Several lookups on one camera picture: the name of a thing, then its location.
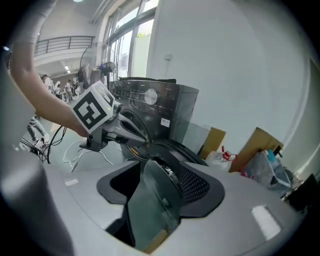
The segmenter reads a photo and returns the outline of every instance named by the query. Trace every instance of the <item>white wall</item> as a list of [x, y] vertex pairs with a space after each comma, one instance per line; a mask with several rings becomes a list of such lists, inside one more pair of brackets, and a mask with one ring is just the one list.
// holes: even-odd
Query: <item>white wall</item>
[[320, 171], [320, 70], [310, 62], [310, 86], [300, 123], [284, 149], [281, 162], [299, 178]]
[[68, 36], [95, 36], [99, 23], [89, 21], [101, 0], [59, 0], [45, 21], [39, 40]]
[[233, 153], [256, 127], [288, 143], [308, 88], [298, 30], [274, 1], [160, 0], [147, 77], [198, 88], [192, 121], [226, 131]]

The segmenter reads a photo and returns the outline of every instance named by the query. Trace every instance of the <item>ceiling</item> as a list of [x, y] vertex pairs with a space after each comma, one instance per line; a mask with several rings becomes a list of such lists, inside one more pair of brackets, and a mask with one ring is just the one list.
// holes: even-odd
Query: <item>ceiling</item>
[[35, 69], [40, 75], [46, 74], [53, 78], [67, 74], [65, 66], [68, 66], [71, 73], [77, 72], [80, 67], [80, 60], [81, 58], [68, 58], [39, 65]]

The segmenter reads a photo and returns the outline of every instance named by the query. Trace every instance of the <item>black mesh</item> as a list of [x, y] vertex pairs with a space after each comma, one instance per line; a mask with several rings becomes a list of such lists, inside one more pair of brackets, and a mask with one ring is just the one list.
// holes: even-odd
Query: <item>black mesh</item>
[[179, 184], [185, 205], [203, 198], [210, 189], [207, 181], [182, 166], [180, 168]]

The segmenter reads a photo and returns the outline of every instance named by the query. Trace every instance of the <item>white tape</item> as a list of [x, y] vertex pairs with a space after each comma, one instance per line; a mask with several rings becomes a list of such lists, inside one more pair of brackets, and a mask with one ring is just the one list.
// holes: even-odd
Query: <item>white tape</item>
[[170, 127], [170, 121], [164, 118], [161, 118], [161, 125], [165, 127]]
[[264, 205], [254, 207], [251, 213], [267, 241], [281, 231], [281, 227]]
[[79, 183], [79, 181], [76, 178], [73, 178], [73, 179], [70, 179], [70, 180], [67, 180], [67, 181], [64, 182], [64, 184], [67, 187], [75, 185], [75, 184], [78, 184], [78, 183]]

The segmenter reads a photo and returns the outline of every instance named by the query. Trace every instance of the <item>human arm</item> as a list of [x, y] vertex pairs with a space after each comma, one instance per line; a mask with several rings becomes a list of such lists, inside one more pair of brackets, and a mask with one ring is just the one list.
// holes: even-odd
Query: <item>human arm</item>
[[11, 57], [11, 75], [36, 110], [36, 114], [86, 137], [87, 132], [72, 113], [71, 107], [46, 89], [33, 65], [35, 44], [17, 43]]
[[38, 33], [55, 4], [56, 0], [43, 0], [23, 19], [13, 36], [10, 73], [22, 93], [34, 106], [37, 115], [85, 137], [87, 132], [72, 113], [71, 107], [50, 93], [34, 67]]

